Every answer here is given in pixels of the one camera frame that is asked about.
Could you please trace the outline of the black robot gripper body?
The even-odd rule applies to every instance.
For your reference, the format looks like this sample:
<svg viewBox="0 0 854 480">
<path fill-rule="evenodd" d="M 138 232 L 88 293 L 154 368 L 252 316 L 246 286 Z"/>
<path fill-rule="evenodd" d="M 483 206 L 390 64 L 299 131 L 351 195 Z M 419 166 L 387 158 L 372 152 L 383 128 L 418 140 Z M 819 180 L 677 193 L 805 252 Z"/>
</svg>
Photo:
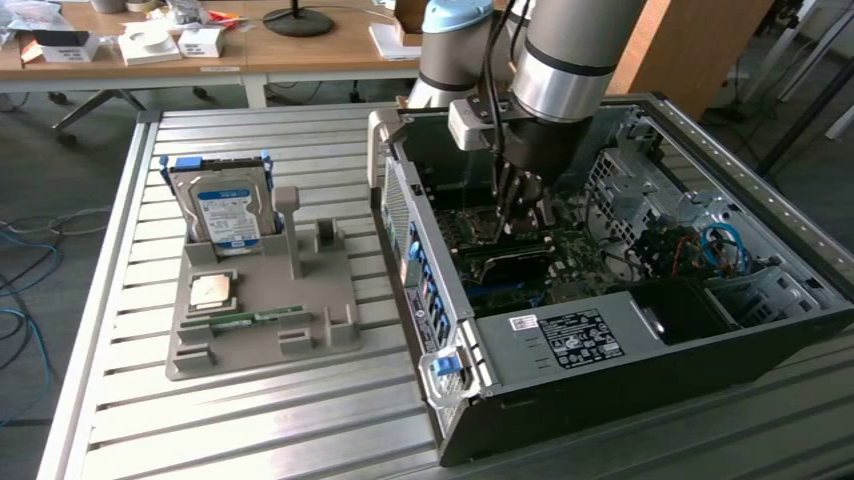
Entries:
<svg viewBox="0 0 854 480">
<path fill-rule="evenodd" d="M 554 123 L 530 118 L 507 124 L 503 159 L 542 180 L 566 172 L 589 132 L 589 119 Z"/>
</svg>

